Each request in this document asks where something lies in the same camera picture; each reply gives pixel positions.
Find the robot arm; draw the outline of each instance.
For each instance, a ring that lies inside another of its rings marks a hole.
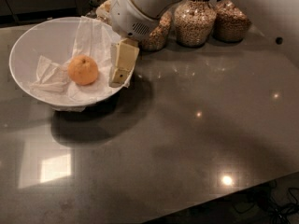
[[[180,0],[112,0],[113,30],[142,40],[162,13]],[[299,67],[299,0],[232,0]]]

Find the shiny metallic surface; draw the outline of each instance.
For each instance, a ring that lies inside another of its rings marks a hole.
[[[299,171],[299,71],[254,27],[237,45],[170,38],[81,113],[12,79],[27,29],[0,29],[0,223],[140,223]]]

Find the black vent on robot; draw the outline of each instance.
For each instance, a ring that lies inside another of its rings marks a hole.
[[[140,35],[145,35],[150,32],[150,28],[147,25],[144,25],[142,23],[134,23],[133,30],[134,32]]]

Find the bowl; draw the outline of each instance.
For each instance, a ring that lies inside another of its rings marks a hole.
[[[99,92],[96,94],[96,99],[80,102],[68,98],[51,100],[49,97],[36,95],[31,91],[30,84],[36,81],[36,69],[40,56],[49,57],[59,64],[71,58],[79,23],[79,17],[60,18],[39,23],[25,32],[10,52],[9,68],[18,86],[30,96],[58,110],[72,110],[72,108],[94,105],[106,100],[122,88],[111,88],[110,93]],[[108,25],[107,29],[109,33],[114,33]]]

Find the jar of grains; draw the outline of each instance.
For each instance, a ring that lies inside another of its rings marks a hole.
[[[155,30],[151,32],[147,39],[140,42],[140,48],[144,51],[158,51],[164,48],[171,27],[171,19],[171,12],[166,11]]]
[[[221,0],[215,6],[217,18],[213,36],[223,42],[240,42],[251,26],[247,16],[230,0]]]
[[[177,42],[186,47],[206,43],[216,20],[216,11],[209,0],[183,0],[175,11]]]

